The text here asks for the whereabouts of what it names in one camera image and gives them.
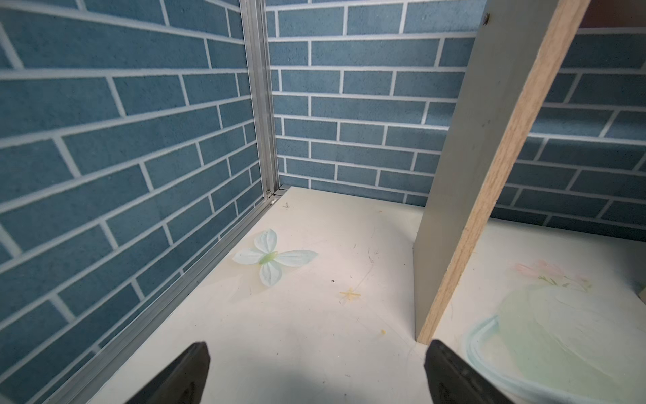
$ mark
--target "painted flower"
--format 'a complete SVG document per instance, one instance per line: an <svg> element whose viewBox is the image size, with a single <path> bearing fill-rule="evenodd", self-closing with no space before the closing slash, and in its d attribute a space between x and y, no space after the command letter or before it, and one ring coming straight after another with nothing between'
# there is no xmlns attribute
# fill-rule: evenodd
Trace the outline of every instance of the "painted flower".
<svg viewBox="0 0 646 404"><path fill-rule="evenodd" d="M272 229L265 230L256 237L253 244L256 248L247 248L233 256L239 264L260 264L260 281L265 286L274 286L282 277L282 265L303 266L312 261L318 254L309 250L294 250L279 253L274 251L278 236Z"/></svg>

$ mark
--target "green flower center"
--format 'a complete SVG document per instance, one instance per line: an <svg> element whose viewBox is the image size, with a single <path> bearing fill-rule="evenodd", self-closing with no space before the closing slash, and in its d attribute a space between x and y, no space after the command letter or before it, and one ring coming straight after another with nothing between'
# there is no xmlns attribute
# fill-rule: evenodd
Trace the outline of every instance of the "green flower center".
<svg viewBox="0 0 646 404"><path fill-rule="evenodd" d="M269 261L271 261L271 260L273 260L274 258L276 258L276 256L277 256L277 255L278 255L278 251L273 251L273 252L271 252L271 253L269 253L269 254L265 255L264 257L262 257L262 258L260 259L259 264L260 264L260 265L267 264Z"/></svg>

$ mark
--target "wooden board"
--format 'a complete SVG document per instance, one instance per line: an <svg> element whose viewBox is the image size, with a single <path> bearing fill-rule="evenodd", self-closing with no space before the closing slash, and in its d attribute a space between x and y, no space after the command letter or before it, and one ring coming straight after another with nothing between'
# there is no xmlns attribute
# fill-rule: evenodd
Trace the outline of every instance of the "wooden board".
<svg viewBox="0 0 646 404"><path fill-rule="evenodd" d="M489 0L414 246L428 344L589 0Z"/></svg>

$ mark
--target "blue brick wallpaper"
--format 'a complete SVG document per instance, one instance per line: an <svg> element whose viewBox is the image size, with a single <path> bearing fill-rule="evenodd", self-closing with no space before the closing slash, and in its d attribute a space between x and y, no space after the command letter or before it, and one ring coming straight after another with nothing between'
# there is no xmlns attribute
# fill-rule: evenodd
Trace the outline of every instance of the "blue brick wallpaper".
<svg viewBox="0 0 646 404"><path fill-rule="evenodd" d="M261 201L250 93L236 0L0 5L0 401L47 399Z"/></svg>
<svg viewBox="0 0 646 404"><path fill-rule="evenodd" d="M281 183L424 206L485 1L267 5ZM646 241L645 62L579 30L493 217Z"/></svg>

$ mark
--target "blue brick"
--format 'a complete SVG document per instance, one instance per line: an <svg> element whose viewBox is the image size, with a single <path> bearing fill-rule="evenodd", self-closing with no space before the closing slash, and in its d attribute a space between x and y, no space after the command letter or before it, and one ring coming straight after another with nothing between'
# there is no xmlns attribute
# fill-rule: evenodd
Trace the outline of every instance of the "blue brick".
<svg viewBox="0 0 646 404"><path fill-rule="evenodd" d="M543 144L543 138L528 137L518 154L518 160L533 160Z"/></svg>
<svg viewBox="0 0 646 404"><path fill-rule="evenodd" d="M433 66L438 43L438 39L313 41L312 65ZM301 64L307 65L307 53L305 53L305 63Z"/></svg>
<svg viewBox="0 0 646 404"><path fill-rule="evenodd" d="M363 123L341 123L341 141L380 145L384 138L384 127Z"/></svg>
<svg viewBox="0 0 646 404"><path fill-rule="evenodd" d="M151 294L235 218L236 208L231 204L145 270L137 277L143 294Z"/></svg>
<svg viewBox="0 0 646 404"><path fill-rule="evenodd" d="M243 39L242 33L242 16L240 13L229 10L229 24L231 26L231 37Z"/></svg>
<svg viewBox="0 0 646 404"><path fill-rule="evenodd" d="M256 161L258 161L258 147L253 144L229 157L231 172L235 175Z"/></svg>
<svg viewBox="0 0 646 404"><path fill-rule="evenodd" d="M58 295L75 315L82 314L169 247L163 229L153 231L125 251L74 282Z"/></svg>
<svg viewBox="0 0 646 404"><path fill-rule="evenodd" d="M244 194L240 195L240 198L236 199L236 204L238 205L238 209L240 211L243 211L247 209L247 207L253 205L253 202L258 199L258 197L262 196L262 183L259 182L253 187L249 189L249 191L245 192Z"/></svg>
<svg viewBox="0 0 646 404"><path fill-rule="evenodd" d="M646 200L646 176L583 170L571 190Z"/></svg>
<svg viewBox="0 0 646 404"><path fill-rule="evenodd" d="M208 40L209 57L214 69L246 69L247 53L244 45Z"/></svg>
<svg viewBox="0 0 646 404"><path fill-rule="evenodd" d="M251 85L249 84L249 74L248 73L238 73L238 87L240 88L241 96L251 95Z"/></svg>
<svg viewBox="0 0 646 404"><path fill-rule="evenodd" d="M295 176L281 175L280 185L289 185L293 187L307 188L309 187L309 181L307 181L305 178L297 178Z"/></svg>
<svg viewBox="0 0 646 404"><path fill-rule="evenodd" d="M125 287L2 382L0 393L24 403L138 303L132 287Z"/></svg>
<svg viewBox="0 0 646 404"><path fill-rule="evenodd" d="M312 176L316 178L334 179L334 165L303 160L287 159L287 174Z"/></svg>
<svg viewBox="0 0 646 404"><path fill-rule="evenodd" d="M0 20L26 68L208 67L200 38L11 10Z"/></svg>
<svg viewBox="0 0 646 404"><path fill-rule="evenodd" d="M276 37L276 17L274 11L268 11L267 15L267 36L270 38Z"/></svg>
<svg viewBox="0 0 646 404"><path fill-rule="evenodd" d="M515 206L553 213L595 217L606 202L608 201L599 198L524 189L516 200Z"/></svg>
<svg viewBox="0 0 646 404"><path fill-rule="evenodd" d="M154 195L108 220L108 225L119 244L153 227L159 221L229 178L227 162L200 171L179 184Z"/></svg>
<svg viewBox="0 0 646 404"><path fill-rule="evenodd" d="M0 319L41 297L112 252L99 227L0 274Z"/></svg>
<svg viewBox="0 0 646 404"><path fill-rule="evenodd" d="M55 332L67 325L67 321L46 301L0 331L0 372L45 342Z"/></svg>
<svg viewBox="0 0 646 404"><path fill-rule="evenodd" d="M428 104L426 125L449 126L453 119L454 103L431 102Z"/></svg>
<svg viewBox="0 0 646 404"><path fill-rule="evenodd" d="M494 219L510 220L512 222L537 224L542 225L547 218L547 215L540 213L521 212L513 209L505 209L503 207L495 207L491 212Z"/></svg>
<svg viewBox="0 0 646 404"><path fill-rule="evenodd" d="M295 157L307 157L307 142L300 140L276 139L278 154Z"/></svg>
<svg viewBox="0 0 646 404"><path fill-rule="evenodd" d="M271 100L275 114L307 116L307 97L274 95Z"/></svg>
<svg viewBox="0 0 646 404"><path fill-rule="evenodd" d="M211 216L211 204L208 198L204 198L195 205L180 213L179 216L168 222L168 230L171 232L173 242L184 237L195 226Z"/></svg>
<svg viewBox="0 0 646 404"><path fill-rule="evenodd" d="M312 143L312 158L408 170L413 160L413 153L371 147Z"/></svg>
<svg viewBox="0 0 646 404"><path fill-rule="evenodd" d="M437 164L439 162L439 154L418 153L417 160L415 160L414 171L419 171L420 173L435 174L435 170L437 170Z"/></svg>
<svg viewBox="0 0 646 404"><path fill-rule="evenodd" d="M446 38L440 66L463 67L469 63L475 38Z"/></svg>
<svg viewBox="0 0 646 404"><path fill-rule="evenodd" d="M256 140L256 125L253 122L244 125L244 132L247 138L247 143L251 143Z"/></svg>
<svg viewBox="0 0 646 404"><path fill-rule="evenodd" d="M162 7L157 0L85 0L88 11L164 24Z"/></svg>
<svg viewBox="0 0 646 404"><path fill-rule="evenodd" d="M272 66L307 66L307 42L270 42Z"/></svg>
<svg viewBox="0 0 646 404"><path fill-rule="evenodd" d="M343 75L344 94L390 94L391 72L345 72Z"/></svg>
<svg viewBox="0 0 646 404"><path fill-rule="evenodd" d="M644 152L644 146L550 139L539 160L629 170L640 161Z"/></svg>
<svg viewBox="0 0 646 404"><path fill-rule="evenodd" d="M253 119L251 100L240 100L223 104L220 106L220 113L222 114L222 125L224 127L233 126L236 123Z"/></svg>
<svg viewBox="0 0 646 404"><path fill-rule="evenodd" d="M500 195L498 195L498 201L496 202L496 204L511 205L512 201L514 200L514 197L516 196L517 191L518 191L518 188L503 187L503 190L500 192Z"/></svg>
<svg viewBox="0 0 646 404"><path fill-rule="evenodd" d="M3 213L0 222L29 250L147 192L135 165Z"/></svg>
<svg viewBox="0 0 646 404"><path fill-rule="evenodd" d="M440 151L444 147L446 133L447 131L442 129L389 126L388 133L386 133L386 145Z"/></svg>
<svg viewBox="0 0 646 404"><path fill-rule="evenodd" d="M64 137L83 174L145 156L220 129L216 107Z"/></svg>
<svg viewBox="0 0 646 404"><path fill-rule="evenodd" d="M0 202L72 179L51 140L0 150Z"/></svg>
<svg viewBox="0 0 646 404"><path fill-rule="evenodd" d="M348 35L397 34L402 5L348 7Z"/></svg>
<svg viewBox="0 0 646 404"><path fill-rule="evenodd" d="M565 189L575 169L516 163L507 178L509 184Z"/></svg>
<svg viewBox="0 0 646 404"><path fill-rule="evenodd" d="M377 170L340 165L337 180L354 182L355 184L375 185Z"/></svg>
<svg viewBox="0 0 646 404"><path fill-rule="evenodd" d="M419 195L408 195L408 198L406 198L406 205L414 205L414 206L421 206L424 207L426 206L426 202L428 201L427 197L421 197Z"/></svg>
<svg viewBox="0 0 646 404"><path fill-rule="evenodd" d="M395 81L395 95L457 98L463 78L464 73L399 72Z"/></svg>
<svg viewBox="0 0 646 404"><path fill-rule="evenodd" d="M207 1L165 0L173 27L229 36L224 8Z"/></svg>
<svg viewBox="0 0 646 404"><path fill-rule="evenodd" d="M606 133L607 138L646 140L646 112L621 111Z"/></svg>
<svg viewBox="0 0 646 404"><path fill-rule="evenodd" d="M575 74L557 74L554 78L554 82L552 82L549 92L547 93L547 97L545 97L545 102L565 101L565 96L568 91L570 91L570 87L572 86L575 76Z"/></svg>
<svg viewBox="0 0 646 404"><path fill-rule="evenodd" d="M176 76L116 78L114 84L128 115L185 105L180 80Z"/></svg>
<svg viewBox="0 0 646 404"><path fill-rule="evenodd" d="M638 69L646 61L646 35L577 35L562 67L625 67Z"/></svg>
<svg viewBox="0 0 646 404"><path fill-rule="evenodd" d="M326 70L283 70L283 91L339 93L339 72Z"/></svg>
<svg viewBox="0 0 646 404"><path fill-rule="evenodd" d="M285 118L285 136L336 140L337 123Z"/></svg>
<svg viewBox="0 0 646 404"><path fill-rule="evenodd" d="M233 74L188 74L184 76L184 85L191 104L238 96Z"/></svg>
<svg viewBox="0 0 646 404"><path fill-rule="evenodd" d="M611 114L596 109L541 108L532 132L597 137Z"/></svg>
<svg viewBox="0 0 646 404"><path fill-rule="evenodd" d="M570 103L646 106L646 76L584 74Z"/></svg>
<svg viewBox="0 0 646 404"><path fill-rule="evenodd" d="M225 154L229 154L244 146L244 134L242 128L231 129L212 138L200 142L202 159L204 164L217 160Z"/></svg>
<svg viewBox="0 0 646 404"><path fill-rule="evenodd" d="M391 171L382 171L379 177L379 186L386 188L401 189L404 191L428 193L433 184L433 177L392 173Z"/></svg>
<svg viewBox="0 0 646 404"><path fill-rule="evenodd" d="M118 116L104 79L0 81L0 138Z"/></svg>
<svg viewBox="0 0 646 404"><path fill-rule="evenodd" d="M146 168L151 178L152 186L159 188L200 168L200 157L195 145L188 145L147 161Z"/></svg>
<svg viewBox="0 0 646 404"><path fill-rule="evenodd" d="M420 123L424 102L312 97L312 116L401 123Z"/></svg>
<svg viewBox="0 0 646 404"><path fill-rule="evenodd" d="M278 12L280 36L327 36L343 33L343 8Z"/></svg>
<svg viewBox="0 0 646 404"><path fill-rule="evenodd" d="M391 202L401 203L404 200L404 194L399 192L384 191L382 189L354 187L354 186L345 185L345 184L336 184L333 182L323 182L323 181L312 180L312 189L318 189L319 191L342 193L346 195L354 195L356 197L389 200Z"/></svg>
<svg viewBox="0 0 646 404"><path fill-rule="evenodd" d="M244 191L250 185L249 174L240 173L226 185L211 194L211 198L213 198L213 207L215 207L215 210L217 211L221 207L226 206L233 200L233 198L238 196L239 193Z"/></svg>
<svg viewBox="0 0 646 404"><path fill-rule="evenodd" d="M629 224L646 224L646 205L614 201L601 217Z"/></svg>
<svg viewBox="0 0 646 404"><path fill-rule="evenodd" d="M258 180L260 178L260 164L254 165L250 168L251 171L251 181Z"/></svg>
<svg viewBox="0 0 646 404"><path fill-rule="evenodd" d="M486 1L430 1L408 5L404 33L477 31Z"/></svg>
<svg viewBox="0 0 646 404"><path fill-rule="evenodd" d="M617 237L620 239L646 241L646 230L613 226L612 224L588 222L586 220L554 216L550 219L547 226L557 229L567 229L602 236Z"/></svg>

